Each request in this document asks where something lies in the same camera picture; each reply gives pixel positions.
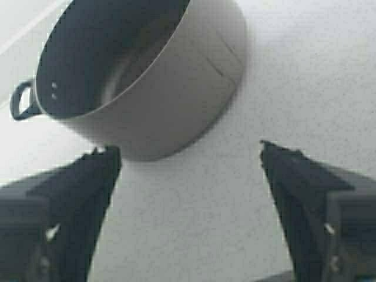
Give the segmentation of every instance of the pot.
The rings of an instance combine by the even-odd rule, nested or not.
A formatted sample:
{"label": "pot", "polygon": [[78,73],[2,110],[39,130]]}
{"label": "pot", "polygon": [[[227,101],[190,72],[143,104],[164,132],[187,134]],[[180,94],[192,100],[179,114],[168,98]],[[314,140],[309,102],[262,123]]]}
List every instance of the pot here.
{"label": "pot", "polygon": [[[131,160],[195,140],[240,82],[246,22],[233,0],[73,1],[36,77],[11,99],[15,120],[41,113]],[[29,108],[19,103],[31,89]]]}

